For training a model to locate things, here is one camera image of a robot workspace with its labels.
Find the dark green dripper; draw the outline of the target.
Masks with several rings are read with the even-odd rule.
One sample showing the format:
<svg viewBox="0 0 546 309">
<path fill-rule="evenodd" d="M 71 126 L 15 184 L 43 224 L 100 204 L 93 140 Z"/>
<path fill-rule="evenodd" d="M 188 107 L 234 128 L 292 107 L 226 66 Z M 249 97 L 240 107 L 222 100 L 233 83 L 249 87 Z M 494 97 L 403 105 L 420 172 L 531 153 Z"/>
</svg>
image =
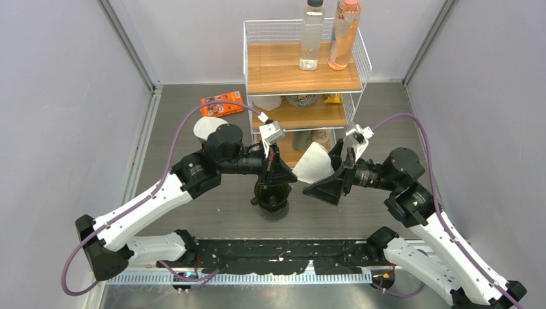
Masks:
<svg viewBox="0 0 546 309">
<path fill-rule="evenodd" d="M 254 186 L 254 197 L 250 200 L 250 204 L 262 207 L 277 207 L 288 203 L 288 197 L 292 191 L 292 187 L 287 184 L 280 185 L 265 185 L 256 182 Z"/>
</svg>

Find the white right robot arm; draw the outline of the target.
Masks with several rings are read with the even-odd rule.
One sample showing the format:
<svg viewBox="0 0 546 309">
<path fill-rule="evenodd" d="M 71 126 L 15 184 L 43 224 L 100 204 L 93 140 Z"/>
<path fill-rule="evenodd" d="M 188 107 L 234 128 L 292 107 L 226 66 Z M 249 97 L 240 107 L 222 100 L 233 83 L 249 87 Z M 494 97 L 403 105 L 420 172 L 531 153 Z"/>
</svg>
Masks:
<svg viewBox="0 0 546 309">
<path fill-rule="evenodd" d="M 303 194 L 331 205 L 353 186 L 385 190 L 388 212 L 430 247 L 439 262 L 412 247 L 388 227 L 367 240 L 367 253 L 376 264 L 394 264 L 434 290 L 452 308 L 510 308 L 526 295 L 519 282 L 491 268 L 460 235 L 434 195 L 419 183 L 425 169 L 411 149 L 394 149 L 381 164 L 357 159 L 350 150 L 341 159 L 343 141 L 328 153 L 334 173 L 303 189 Z"/>
</svg>

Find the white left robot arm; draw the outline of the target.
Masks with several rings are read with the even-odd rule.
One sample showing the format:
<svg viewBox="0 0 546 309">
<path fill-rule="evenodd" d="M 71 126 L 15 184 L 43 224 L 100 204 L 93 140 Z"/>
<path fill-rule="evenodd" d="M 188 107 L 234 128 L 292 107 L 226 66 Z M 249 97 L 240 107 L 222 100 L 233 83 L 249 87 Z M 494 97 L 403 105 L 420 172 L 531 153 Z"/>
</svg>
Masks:
<svg viewBox="0 0 546 309">
<path fill-rule="evenodd" d="M 202 141 L 200 150 L 168 168 L 164 178 L 114 211 L 92 218 L 83 215 L 75 225 L 83 251 L 97 281 L 106 281 L 129 265 L 177 261 L 191 266 L 198 256 L 187 232 L 139 238 L 137 234 L 171 210 L 218 187 L 224 174 L 256 175 L 256 199 L 267 204 L 276 196 L 286 202 L 288 185 L 297 180 L 281 158 L 277 140 L 285 133 L 278 122 L 260 127 L 261 142 L 245 147 L 243 131 L 221 124 Z"/>
</svg>

